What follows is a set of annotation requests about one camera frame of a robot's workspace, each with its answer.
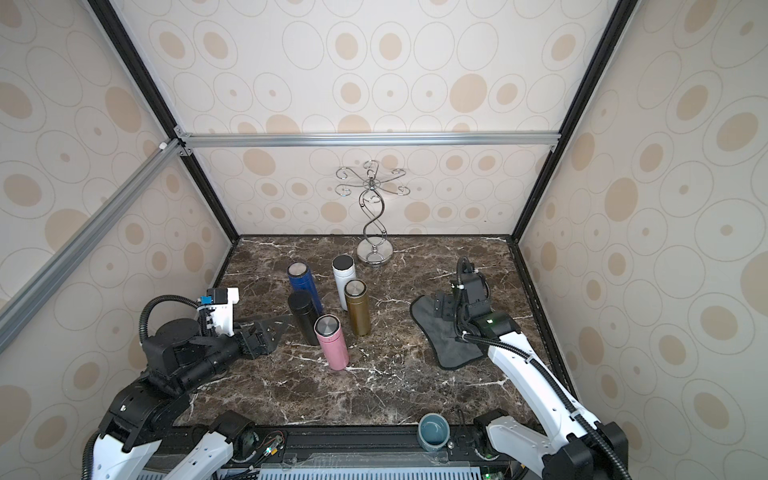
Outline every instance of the white thermos bottle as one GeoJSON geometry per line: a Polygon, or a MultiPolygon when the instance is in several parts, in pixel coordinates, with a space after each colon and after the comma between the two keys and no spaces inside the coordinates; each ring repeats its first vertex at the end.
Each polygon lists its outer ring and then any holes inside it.
{"type": "Polygon", "coordinates": [[[355,260],[349,255],[339,255],[333,259],[333,278],[336,280],[336,288],[339,291],[339,301],[344,310],[346,307],[346,298],[344,297],[344,286],[350,280],[355,280],[355,260]]]}

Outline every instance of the blue thermos bottle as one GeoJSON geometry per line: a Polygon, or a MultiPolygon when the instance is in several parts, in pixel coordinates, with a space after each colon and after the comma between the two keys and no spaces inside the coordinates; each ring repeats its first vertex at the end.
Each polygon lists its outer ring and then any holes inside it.
{"type": "Polygon", "coordinates": [[[323,305],[320,303],[320,295],[317,294],[315,280],[312,278],[310,266],[304,262],[294,262],[288,266],[288,281],[293,290],[306,290],[312,295],[312,303],[319,315],[323,314],[323,305]]]}

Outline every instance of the black corrugated cable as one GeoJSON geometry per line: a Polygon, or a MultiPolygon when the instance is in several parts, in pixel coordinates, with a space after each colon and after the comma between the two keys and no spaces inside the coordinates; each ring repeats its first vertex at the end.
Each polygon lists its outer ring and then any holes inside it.
{"type": "Polygon", "coordinates": [[[96,439],[98,438],[98,432],[94,432],[93,435],[91,435],[90,438],[88,438],[88,441],[85,443],[85,448],[83,448],[83,467],[82,467],[82,474],[80,475],[81,480],[91,480],[91,477],[93,476],[93,464],[94,464],[94,445],[96,445],[96,439]]]}
{"type": "Polygon", "coordinates": [[[179,303],[183,303],[184,305],[189,305],[194,309],[197,308],[197,302],[195,302],[194,300],[190,300],[185,296],[160,295],[160,296],[154,297],[152,300],[147,302],[147,305],[144,307],[143,310],[141,310],[141,315],[139,316],[139,343],[141,345],[144,345],[144,341],[149,336],[147,333],[147,324],[149,323],[149,314],[152,313],[152,309],[154,307],[156,307],[159,303],[163,303],[163,302],[179,302],[179,303]]]}

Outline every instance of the stand base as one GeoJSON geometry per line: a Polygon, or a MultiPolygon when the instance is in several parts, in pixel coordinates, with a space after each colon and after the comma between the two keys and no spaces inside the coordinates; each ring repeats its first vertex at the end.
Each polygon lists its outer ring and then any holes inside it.
{"type": "MultiPolygon", "coordinates": [[[[373,243],[382,242],[381,237],[369,237],[373,243]]],[[[376,246],[376,251],[373,250],[373,245],[366,239],[363,239],[357,245],[357,257],[360,261],[370,266],[380,266],[389,262],[392,259],[392,253],[394,247],[389,240],[384,240],[381,245],[376,246]]]]}

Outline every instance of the black frame edge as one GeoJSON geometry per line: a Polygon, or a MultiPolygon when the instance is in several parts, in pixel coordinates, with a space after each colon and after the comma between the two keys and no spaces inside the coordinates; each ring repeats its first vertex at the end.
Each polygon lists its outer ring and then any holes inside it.
{"type": "Polygon", "coordinates": [[[227,251],[227,256],[224,257],[224,261],[222,262],[221,267],[219,268],[219,273],[216,274],[216,279],[214,281],[213,288],[217,288],[219,285],[221,285],[221,280],[224,278],[224,274],[227,272],[227,267],[230,265],[232,256],[235,254],[235,250],[240,246],[240,241],[242,239],[243,239],[243,236],[240,236],[240,238],[232,242],[232,245],[230,245],[230,249],[229,251],[227,251]]]}
{"type": "Polygon", "coordinates": [[[563,356],[558,348],[557,342],[554,340],[554,333],[549,325],[547,315],[541,307],[541,301],[538,298],[538,293],[536,293],[536,287],[533,284],[531,274],[525,266],[520,246],[511,236],[507,241],[507,245],[509,246],[509,253],[512,255],[512,261],[515,263],[515,269],[518,271],[518,277],[523,285],[523,290],[525,290],[525,296],[528,298],[528,305],[531,307],[531,313],[533,314],[534,323],[536,324],[539,336],[541,337],[541,342],[544,344],[544,348],[549,356],[552,373],[554,373],[555,378],[568,389],[571,395],[578,398],[574,384],[571,381],[571,376],[568,374],[568,369],[565,366],[563,356]]]}
{"type": "MultiPolygon", "coordinates": [[[[304,234],[304,233],[244,233],[243,235],[240,235],[241,239],[248,239],[248,238],[359,238],[362,240],[362,233],[312,233],[312,234],[304,234]]],[[[414,238],[414,237],[420,237],[420,238],[435,238],[435,237],[480,237],[480,238],[498,238],[499,241],[505,242],[507,241],[507,238],[509,237],[509,233],[494,233],[494,234],[483,234],[483,233],[418,233],[418,234],[410,234],[410,233],[403,233],[403,234],[394,234],[394,233],[388,233],[387,238],[414,238]]]]}
{"type": "MultiPolygon", "coordinates": [[[[138,50],[131,41],[131,37],[125,30],[125,27],[120,22],[120,18],[112,4],[109,0],[88,0],[88,4],[91,6],[96,18],[101,23],[101,27],[112,42],[115,51],[128,69],[147,104],[152,109],[154,116],[160,122],[165,134],[169,138],[179,138],[174,130],[177,126],[176,119],[170,112],[170,108],[165,103],[163,95],[154,83],[149,70],[147,70],[147,66],[142,61],[138,50]]],[[[184,141],[181,138],[179,138],[179,142],[184,146],[184,141]]],[[[213,212],[216,220],[218,220],[227,238],[229,238],[231,243],[237,242],[240,237],[237,229],[224,209],[219,197],[216,195],[213,186],[208,181],[208,177],[206,177],[203,169],[200,167],[200,163],[193,154],[183,156],[181,160],[184,162],[184,166],[187,168],[190,176],[192,176],[192,180],[208,203],[210,210],[213,212]]]]}
{"type": "Polygon", "coordinates": [[[565,148],[568,146],[571,137],[576,131],[578,122],[581,120],[581,116],[584,114],[584,110],[586,110],[587,104],[592,98],[595,88],[603,77],[605,68],[611,60],[611,56],[621,38],[621,34],[624,33],[624,28],[627,26],[638,1],[639,0],[619,0],[616,4],[613,14],[611,14],[611,18],[605,26],[605,31],[603,31],[603,35],[598,42],[598,47],[595,49],[594,55],[592,55],[592,59],[589,62],[587,72],[584,74],[584,78],[582,78],[578,90],[576,90],[576,95],[571,102],[571,107],[568,109],[563,124],[560,127],[560,140],[558,141],[558,146],[547,156],[547,160],[545,160],[544,165],[541,168],[541,173],[534,183],[531,194],[528,195],[528,199],[525,201],[525,206],[520,213],[520,218],[515,225],[515,229],[512,231],[512,239],[515,243],[520,241],[523,233],[525,233],[525,229],[531,222],[536,207],[538,206],[541,197],[544,196],[549,181],[560,163],[565,148]]]}

